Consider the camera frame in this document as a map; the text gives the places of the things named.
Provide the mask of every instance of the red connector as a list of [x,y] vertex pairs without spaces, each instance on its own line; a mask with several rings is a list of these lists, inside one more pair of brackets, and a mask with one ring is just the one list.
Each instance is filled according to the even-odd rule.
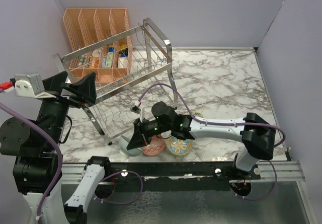
[[13,86],[14,86],[14,84],[12,82],[5,82],[5,83],[0,84],[0,89],[8,90],[9,88],[11,88]]

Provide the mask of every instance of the white marble surface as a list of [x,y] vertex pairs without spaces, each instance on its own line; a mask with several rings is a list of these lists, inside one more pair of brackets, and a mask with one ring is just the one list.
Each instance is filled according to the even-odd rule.
[[[142,53],[134,52],[133,66],[143,63]],[[230,119],[245,117],[255,112],[275,125],[259,68],[251,51],[174,51],[173,73],[178,91],[191,110],[206,118]],[[158,75],[160,82],[169,83],[166,72]],[[131,125],[137,117],[129,107],[155,79],[145,81],[120,95],[108,99],[96,113],[107,133],[115,135]],[[147,112],[159,100],[170,102],[161,88],[155,88],[144,98]],[[178,112],[184,113],[179,101]],[[120,152],[119,137],[108,146],[99,136],[86,114],[80,109],[70,109],[73,128],[67,143],[60,146],[65,162],[86,162],[91,156],[108,156],[114,162],[180,162],[180,161],[232,161],[243,144],[231,140],[204,138],[193,141],[192,151],[184,157],[175,157],[164,150],[157,157],[143,154],[127,157]],[[131,137],[132,132],[124,134]],[[286,160],[283,146],[274,151],[274,160]]]

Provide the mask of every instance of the gray bowl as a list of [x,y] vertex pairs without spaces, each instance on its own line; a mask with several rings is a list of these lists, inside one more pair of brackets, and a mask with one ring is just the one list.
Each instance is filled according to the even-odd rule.
[[127,156],[130,156],[130,157],[135,157],[135,156],[140,155],[142,153],[142,151],[137,149],[137,148],[134,148],[132,150],[127,150],[126,149],[126,147],[128,146],[129,142],[130,142],[130,139],[128,139],[125,136],[121,136],[121,139],[119,141],[119,146],[120,146],[121,151],[124,154],[126,154]]

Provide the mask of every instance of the orange patterned bowl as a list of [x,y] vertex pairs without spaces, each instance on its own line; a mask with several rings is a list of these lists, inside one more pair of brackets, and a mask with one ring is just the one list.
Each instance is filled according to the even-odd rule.
[[142,148],[143,153],[147,156],[158,156],[165,149],[165,140],[160,138],[161,135],[153,136],[151,143],[148,146]]

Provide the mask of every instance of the lavender wall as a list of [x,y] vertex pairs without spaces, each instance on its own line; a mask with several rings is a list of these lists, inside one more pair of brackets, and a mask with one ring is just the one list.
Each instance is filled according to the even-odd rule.
[[[0,82],[16,73],[58,72],[52,55],[67,53],[62,14],[53,0],[0,0]],[[40,101],[1,94],[0,101],[25,117],[35,119]],[[0,111],[0,125],[10,116]],[[14,157],[0,155],[0,223],[28,223],[30,209],[12,176]]]
[[284,0],[60,0],[66,8],[127,8],[150,17],[174,47],[258,47]]
[[322,0],[286,0],[258,50],[277,119],[322,223]]

